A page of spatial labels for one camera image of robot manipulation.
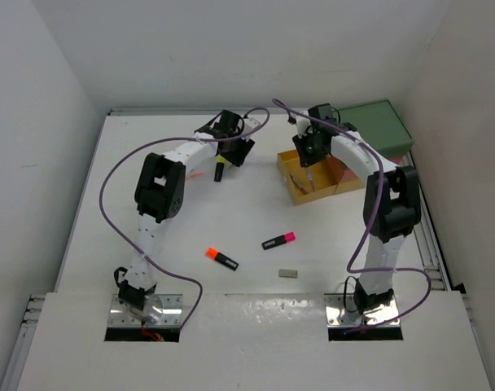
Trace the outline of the red drawer box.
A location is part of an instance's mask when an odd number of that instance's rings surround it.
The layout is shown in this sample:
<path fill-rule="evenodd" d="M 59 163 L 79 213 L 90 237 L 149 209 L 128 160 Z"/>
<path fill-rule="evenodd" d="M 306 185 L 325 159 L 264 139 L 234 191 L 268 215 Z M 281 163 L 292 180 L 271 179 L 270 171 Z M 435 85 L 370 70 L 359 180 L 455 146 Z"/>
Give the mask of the red drawer box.
<path fill-rule="evenodd" d="M 333 156 L 328 156 L 326 162 L 335 176 L 337 183 L 358 181 L 359 177 L 344 163 Z"/>

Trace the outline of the yellow bottom drawer box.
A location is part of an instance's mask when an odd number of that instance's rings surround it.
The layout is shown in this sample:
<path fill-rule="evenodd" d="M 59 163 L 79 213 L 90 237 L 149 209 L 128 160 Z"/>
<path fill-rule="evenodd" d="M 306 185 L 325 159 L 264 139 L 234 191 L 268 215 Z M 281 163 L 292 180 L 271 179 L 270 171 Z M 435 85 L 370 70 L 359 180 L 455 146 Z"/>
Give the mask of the yellow bottom drawer box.
<path fill-rule="evenodd" d="M 365 187 L 339 160 L 325 160 L 303 168 L 296 150 L 278 153 L 278 170 L 283 176 L 294 205 L 301 205 Z"/>

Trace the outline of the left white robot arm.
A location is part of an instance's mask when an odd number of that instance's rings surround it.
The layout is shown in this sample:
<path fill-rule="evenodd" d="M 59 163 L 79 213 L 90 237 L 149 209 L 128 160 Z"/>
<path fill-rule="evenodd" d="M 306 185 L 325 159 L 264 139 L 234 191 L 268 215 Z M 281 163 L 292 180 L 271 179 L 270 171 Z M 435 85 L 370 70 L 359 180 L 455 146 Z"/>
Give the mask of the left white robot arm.
<path fill-rule="evenodd" d="M 163 221 L 175 217 L 182 208 L 187 174 L 217 156 L 236 167 L 243 165 L 255 145 L 251 134 L 260 127 L 252 117 L 224 110 L 199 127 L 192 139 L 185 139 L 169 152 L 152 152 L 145 157 L 134 192 L 139 215 L 138 255 L 117 280 L 122 301 L 143 311 L 147 298 L 155 292 L 154 267 L 147 259 L 159 243 Z"/>

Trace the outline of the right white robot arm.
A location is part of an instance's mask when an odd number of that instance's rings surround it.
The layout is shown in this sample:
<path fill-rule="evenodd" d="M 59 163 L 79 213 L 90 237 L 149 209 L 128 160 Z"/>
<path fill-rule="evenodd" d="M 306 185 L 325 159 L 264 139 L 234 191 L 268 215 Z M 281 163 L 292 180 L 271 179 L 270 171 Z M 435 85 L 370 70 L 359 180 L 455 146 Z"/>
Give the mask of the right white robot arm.
<path fill-rule="evenodd" d="M 337 121 L 329 103 L 300 112 L 295 123 L 297 135 L 292 141 L 302 168 L 309 170 L 334 157 L 365 183 L 362 240 L 368 249 L 364 268 L 357 272 L 353 302 L 359 314 L 388 304 L 399 251 L 421 219 L 416 169 L 379 154 L 356 128 Z"/>

